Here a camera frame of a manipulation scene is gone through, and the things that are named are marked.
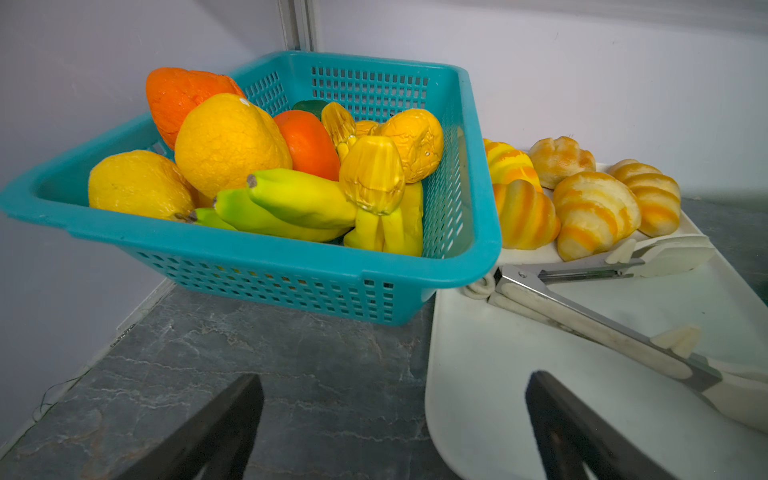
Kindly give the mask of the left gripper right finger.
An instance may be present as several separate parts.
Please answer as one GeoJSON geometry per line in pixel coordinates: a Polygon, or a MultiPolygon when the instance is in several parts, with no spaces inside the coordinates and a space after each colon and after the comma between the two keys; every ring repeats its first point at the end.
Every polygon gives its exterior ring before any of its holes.
{"type": "Polygon", "coordinates": [[[548,479],[672,479],[546,371],[534,372],[525,401],[548,479]]]}

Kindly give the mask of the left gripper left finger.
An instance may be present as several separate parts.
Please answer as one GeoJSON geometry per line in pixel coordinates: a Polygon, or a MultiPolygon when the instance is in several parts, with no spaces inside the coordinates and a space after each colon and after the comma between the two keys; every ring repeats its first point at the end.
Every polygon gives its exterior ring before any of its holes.
{"type": "Polygon", "coordinates": [[[121,479],[241,479],[264,406],[260,377],[244,374],[121,479]]]}

